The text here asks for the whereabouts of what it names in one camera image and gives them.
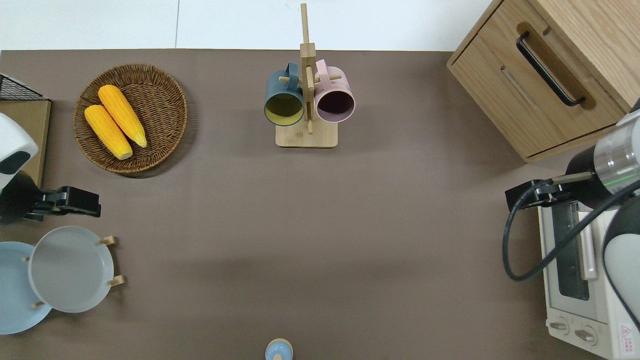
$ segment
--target wire basket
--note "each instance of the wire basket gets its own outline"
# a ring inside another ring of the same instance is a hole
[[[0,100],[47,100],[42,94],[38,94],[26,85],[0,74]]]

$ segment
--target round woven basket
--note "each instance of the round woven basket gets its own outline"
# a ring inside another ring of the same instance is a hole
[[[118,160],[98,139],[84,117],[84,109],[100,104],[98,89],[115,85],[135,111],[147,137],[147,147],[131,144],[133,155]],[[98,167],[117,174],[148,170],[171,155],[187,126],[187,100],[171,75],[147,64],[114,67],[95,78],[82,92],[74,111],[74,135],[84,155]]]

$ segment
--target toaster oven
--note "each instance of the toaster oven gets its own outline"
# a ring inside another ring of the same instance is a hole
[[[545,256],[588,212],[579,202],[538,208]],[[602,213],[544,270],[549,334],[607,359],[640,359],[639,333],[609,284],[602,244],[616,210]]]

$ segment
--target mug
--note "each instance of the mug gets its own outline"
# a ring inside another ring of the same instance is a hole
[[[326,66],[324,59],[316,62],[316,110],[318,116],[327,122],[342,122],[347,120],[355,109],[355,100],[349,87],[349,81],[344,72],[335,66]],[[331,80],[331,75],[340,75],[340,79]]]
[[[280,77],[289,78],[288,82]],[[302,87],[298,83],[298,64],[290,62],[286,70],[278,70],[267,80],[264,115],[278,126],[290,126],[302,119],[305,112]]]

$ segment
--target oven knob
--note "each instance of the oven knob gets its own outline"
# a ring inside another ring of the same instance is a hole
[[[549,319],[547,319],[547,327],[558,330],[565,335],[569,333],[569,325],[567,325],[564,318],[558,318],[558,320],[554,322],[551,322]]]
[[[592,346],[596,345],[598,343],[598,338],[596,337],[596,332],[590,326],[587,326],[586,330],[585,329],[576,330],[575,331],[575,335],[577,337],[579,337],[580,339],[588,342]]]

